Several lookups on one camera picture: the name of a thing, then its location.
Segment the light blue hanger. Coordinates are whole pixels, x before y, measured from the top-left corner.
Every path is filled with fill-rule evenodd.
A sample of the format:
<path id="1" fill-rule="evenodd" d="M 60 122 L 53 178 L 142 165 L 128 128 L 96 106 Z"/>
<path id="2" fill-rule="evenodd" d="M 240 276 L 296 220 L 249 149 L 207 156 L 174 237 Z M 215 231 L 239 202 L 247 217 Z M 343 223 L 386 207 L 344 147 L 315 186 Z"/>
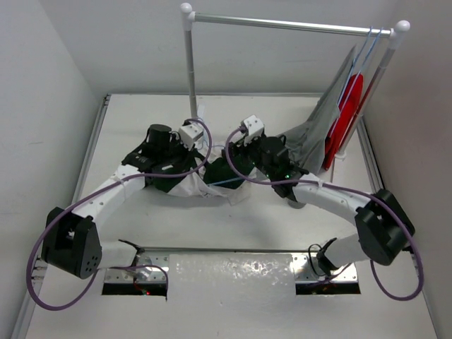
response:
<path id="1" fill-rule="evenodd" d="M 222 154 L 223 148 L 224 145 L 214 145 L 207 162 L 195 174 L 208 186 L 238 189 L 244 180 L 230 169 Z"/>

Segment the green and white t shirt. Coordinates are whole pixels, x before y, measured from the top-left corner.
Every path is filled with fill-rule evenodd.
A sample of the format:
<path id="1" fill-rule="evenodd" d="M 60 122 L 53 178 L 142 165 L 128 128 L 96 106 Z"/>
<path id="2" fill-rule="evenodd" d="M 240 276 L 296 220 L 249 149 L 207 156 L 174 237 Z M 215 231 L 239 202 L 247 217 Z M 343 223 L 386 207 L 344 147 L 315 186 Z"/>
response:
<path id="1" fill-rule="evenodd" d="M 251 184 L 231 170 L 223 148 L 222 145 L 215 145 L 208 161 L 197 172 L 186 177 L 153 179 L 153 187 L 180 198 L 221 197 L 232 206 L 244 201 L 251 196 Z"/>

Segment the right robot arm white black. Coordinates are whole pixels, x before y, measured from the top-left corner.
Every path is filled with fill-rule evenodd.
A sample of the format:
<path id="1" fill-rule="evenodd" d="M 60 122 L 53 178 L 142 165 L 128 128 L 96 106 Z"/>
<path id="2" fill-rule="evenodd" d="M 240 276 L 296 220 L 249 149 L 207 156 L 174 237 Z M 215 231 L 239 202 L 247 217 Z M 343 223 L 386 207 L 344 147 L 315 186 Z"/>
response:
<path id="1" fill-rule="evenodd" d="M 245 135 L 235 142 L 227 140 L 223 153 L 242 179 L 252 180 L 237 167 L 248 162 L 264 174 L 259 184 L 271 186 L 279 197 L 316 206 L 355 227 L 352 236 L 332 238 L 321 245 L 316 265 L 324 274 L 357 261 L 389 266 L 403 249 L 412 246 L 415 227 L 390 191 L 368 194 L 323 182 L 289 158 L 281 137 Z"/>

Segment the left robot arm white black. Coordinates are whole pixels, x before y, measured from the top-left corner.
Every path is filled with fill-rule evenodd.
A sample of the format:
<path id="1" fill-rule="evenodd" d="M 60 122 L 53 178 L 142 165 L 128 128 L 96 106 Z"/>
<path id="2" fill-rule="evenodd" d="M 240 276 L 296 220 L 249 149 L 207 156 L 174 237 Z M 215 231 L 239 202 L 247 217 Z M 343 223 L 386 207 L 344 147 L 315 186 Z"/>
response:
<path id="1" fill-rule="evenodd" d="M 177 131 L 162 124 L 150 125 L 144 141 L 85 203 L 68 213 L 61 208 L 49 213 L 42 259 L 80 279 L 90 277 L 98 269 L 131 266 L 138 246 L 120 239 L 101 240 L 107 220 L 145 187 L 183 179 L 186 172 L 196 167 L 195 145 L 202 136 L 203 129 L 195 122 L 186 122 Z"/>

